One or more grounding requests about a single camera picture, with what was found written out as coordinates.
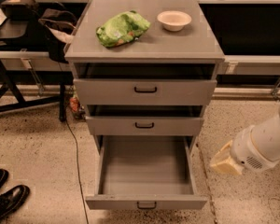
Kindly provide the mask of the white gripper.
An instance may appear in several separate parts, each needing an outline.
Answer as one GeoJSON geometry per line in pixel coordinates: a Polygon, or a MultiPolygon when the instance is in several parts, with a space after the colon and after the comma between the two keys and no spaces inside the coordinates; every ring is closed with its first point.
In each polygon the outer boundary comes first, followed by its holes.
{"type": "Polygon", "coordinates": [[[274,168],[275,163],[265,158],[254,145],[253,128],[254,125],[250,125],[226,143],[210,160],[210,167],[226,175],[240,175],[244,168],[257,173],[274,168]]]}

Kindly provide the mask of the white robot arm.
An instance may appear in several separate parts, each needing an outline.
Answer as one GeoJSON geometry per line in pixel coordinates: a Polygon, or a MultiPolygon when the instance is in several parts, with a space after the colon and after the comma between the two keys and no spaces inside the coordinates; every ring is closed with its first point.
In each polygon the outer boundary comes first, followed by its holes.
{"type": "Polygon", "coordinates": [[[244,169],[263,172],[280,162],[280,105],[278,113],[258,125],[238,132],[211,159],[210,167],[221,174],[241,175],[244,169]]]}

